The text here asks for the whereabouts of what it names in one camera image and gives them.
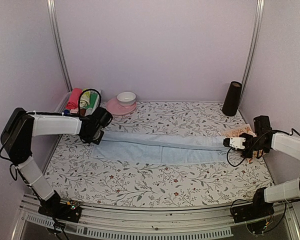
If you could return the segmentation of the light blue towel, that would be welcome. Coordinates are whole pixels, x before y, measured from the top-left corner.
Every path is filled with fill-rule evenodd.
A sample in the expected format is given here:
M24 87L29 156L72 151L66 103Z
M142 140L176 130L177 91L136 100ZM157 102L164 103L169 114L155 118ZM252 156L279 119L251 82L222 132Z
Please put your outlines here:
M179 136L105 132L91 158L131 163L186 165L224 162L222 136Z

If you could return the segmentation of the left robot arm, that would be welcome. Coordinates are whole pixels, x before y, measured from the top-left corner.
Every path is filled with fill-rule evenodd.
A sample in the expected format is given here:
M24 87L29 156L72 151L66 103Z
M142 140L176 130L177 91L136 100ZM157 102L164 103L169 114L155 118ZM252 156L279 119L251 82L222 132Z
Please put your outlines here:
M25 183L40 199L45 201L45 209L53 216L64 213L64 205L38 166L33 153L34 139L51 136L77 136L84 144L98 145L104 129L112 122L113 115L103 107L86 116L59 112L26 111L17 107L11 113L0 135L0 153L24 178Z

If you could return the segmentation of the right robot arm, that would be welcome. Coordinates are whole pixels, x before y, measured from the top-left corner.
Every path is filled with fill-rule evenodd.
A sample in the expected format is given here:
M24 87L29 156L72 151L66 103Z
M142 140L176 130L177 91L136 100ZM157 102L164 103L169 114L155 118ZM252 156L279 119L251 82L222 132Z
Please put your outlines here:
M274 129L267 115L253 119L256 136L240 136L241 157L251 159L253 154L269 154L265 157L275 185L256 190L248 213L259 218L276 202L300 200L300 133L294 128L289 132Z

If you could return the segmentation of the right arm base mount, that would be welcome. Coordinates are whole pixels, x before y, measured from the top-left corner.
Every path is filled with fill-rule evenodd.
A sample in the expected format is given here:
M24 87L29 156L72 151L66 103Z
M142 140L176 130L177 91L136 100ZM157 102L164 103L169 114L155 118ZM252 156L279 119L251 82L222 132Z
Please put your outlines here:
M230 214L235 223L264 218L275 212L273 203L254 204L253 202L249 202L243 205L234 205L235 202L236 200L230 206Z

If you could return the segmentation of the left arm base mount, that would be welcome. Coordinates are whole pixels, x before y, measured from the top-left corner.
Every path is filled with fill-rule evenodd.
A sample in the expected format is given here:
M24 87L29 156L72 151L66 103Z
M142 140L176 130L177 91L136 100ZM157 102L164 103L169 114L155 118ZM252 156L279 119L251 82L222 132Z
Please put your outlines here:
M57 220L78 223L82 208L79 204L68 201L61 202L61 197L55 192L48 200L41 200L38 213Z

